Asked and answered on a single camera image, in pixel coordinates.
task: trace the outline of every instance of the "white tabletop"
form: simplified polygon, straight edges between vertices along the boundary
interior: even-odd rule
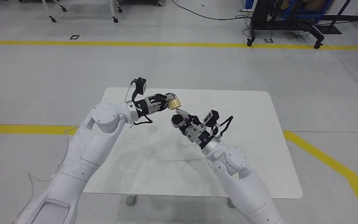
[[[102,101],[118,104],[127,88],[108,88]],[[273,198],[301,198],[302,189],[270,95],[262,91],[147,89],[174,92],[182,109],[200,119],[211,110],[219,122],[234,119],[222,141],[247,156]],[[171,124],[174,111],[150,116],[154,123],[127,125],[84,192],[227,197],[200,148]]]

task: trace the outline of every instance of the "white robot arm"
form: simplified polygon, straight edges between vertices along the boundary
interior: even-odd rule
[[[233,117],[219,125],[216,123],[219,113],[215,110],[204,118],[204,123],[184,110],[177,109],[176,112],[172,117],[173,126],[200,146],[237,210],[252,224],[284,224],[270,193],[256,172],[247,165],[245,155],[220,140]],[[216,136],[225,124],[223,131]],[[207,127],[211,128],[211,132],[206,131]]]
[[[91,110],[69,142],[66,157],[50,186],[24,208],[16,224],[75,223],[79,197],[91,176],[107,159],[124,125],[151,123],[147,115],[181,106],[172,93],[135,101],[137,94],[144,94],[146,80],[138,78],[133,82],[136,89],[131,101],[118,105],[102,102]],[[135,123],[142,116],[148,121]],[[92,130],[94,124],[101,132]]]

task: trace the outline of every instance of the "yellow stripe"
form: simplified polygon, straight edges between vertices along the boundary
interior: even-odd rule
[[[0,134],[75,134],[76,126],[0,124]]]
[[[284,136],[286,140],[290,140],[293,143],[295,143],[300,148],[306,150],[308,153],[310,153],[312,156],[316,157],[318,160],[329,166],[330,168],[336,170],[339,174],[344,176],[349,184],[351,185],[351,188],[353,189],[353,192],[355,193],[357,199],[358,199],[358,175],[355,174],[352,170],[341,164],[340,162],[333,159],[331,156],[325,154],[318,148],[314,147],[310,143],[306,142],[299,136],[297,136],[295,133],[290,131],[284,131]]]
[[[132,41],[37,41],[0,40],[0,45],[60,45],[60,46],[160,46],[194,48],[249,48],[245,43],[200,43],[200,42],[132,42]],[[250,48],[314,50],[312,45],[253,44]],[[322,46],[322,50],[358,50],[358,46]]]
[[[0,124],[0,134],[65,134],[66,130],[68,135],[75,134],[76,126],[57,126],[57,125],[14,125],[14,124]],[[306,142],[295,133],[284,131],[286,140],[292,141],[300,148],[306,150],[312,156],[322,161],[330,168],[336,170],[339,174],[344,176],[351,185],[357,199],[358,199],[358,175],[352,170],[336,161],[329,155],[325,154],[318,148]]]

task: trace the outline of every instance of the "tape roll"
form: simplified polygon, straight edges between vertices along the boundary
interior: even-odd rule
[[[180,100],[178,98],[168,102],[168,108],[170,110],[174,110],[174,109],[177,109],[179,107],[181,107],[181,103],[180,103]]]

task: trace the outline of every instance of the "gray floor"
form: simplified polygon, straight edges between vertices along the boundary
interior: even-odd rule
[[[177,0],[213,17],[239,14],[242,1]],[[245,43],[242,20],[210,21],[171,1],[163,7],[124,5],[113,23],[106,1],[0,2],[0,40],[180,41]],[[340,24],[327,45],[356,45],[358,23]],[[270,36],[263,32],[262,38]],[[277,44],[309,44],[274,32]],[[358,173],[356,51],[0,45],[0,124],[78,125],[107,87],[143,76],[152,88],[261,90],[270,93],[283,130],[314,144]],[[30,198],[26,171],[47,178],[65,153],[64,136],[0,135],[0,223],[10,223]],[[347,180],[288,142],[303,188],[297,200],[275,200],[287,223],[356,223],[358,200]],[[35,182],[35,196],[47,183]],[[248,223],[224,198],[83,194],[77,223]]]

